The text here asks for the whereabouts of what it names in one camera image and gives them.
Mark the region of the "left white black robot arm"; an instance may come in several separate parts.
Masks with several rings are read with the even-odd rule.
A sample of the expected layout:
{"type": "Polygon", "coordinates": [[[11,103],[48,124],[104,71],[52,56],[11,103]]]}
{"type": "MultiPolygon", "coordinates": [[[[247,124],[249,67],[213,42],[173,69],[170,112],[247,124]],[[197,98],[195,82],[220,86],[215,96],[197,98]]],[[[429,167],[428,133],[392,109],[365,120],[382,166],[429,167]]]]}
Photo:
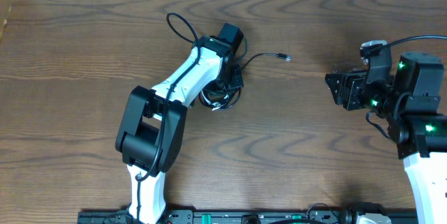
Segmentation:
{"type": "Polygon", "coordinates": [[[182,146],[186,113],[205,87],[234,91],[242,86],[236,52],[244,38],[226,23],[217,36],[193,43],[186,61],[166,80],[129,95],[115,148],[131,176],[128,223],[157,223],[166,209],[166,172],[182,146]]]}

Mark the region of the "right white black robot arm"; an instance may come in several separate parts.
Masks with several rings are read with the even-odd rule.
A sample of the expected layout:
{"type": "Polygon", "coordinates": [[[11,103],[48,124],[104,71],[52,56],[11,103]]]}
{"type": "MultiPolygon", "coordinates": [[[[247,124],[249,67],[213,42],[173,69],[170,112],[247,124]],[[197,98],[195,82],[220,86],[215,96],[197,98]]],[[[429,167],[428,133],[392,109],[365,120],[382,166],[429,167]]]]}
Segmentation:
{"type": "Polygon", "coordinates": [[[388,122],[416,203],[419,223],[446,222],[446,116],[438,113],[444,65],[418,52],[401,55],[395,75],[390,50],[366,58],[367,70],[325,76],[336,104],[367,108],[388,122]]]}

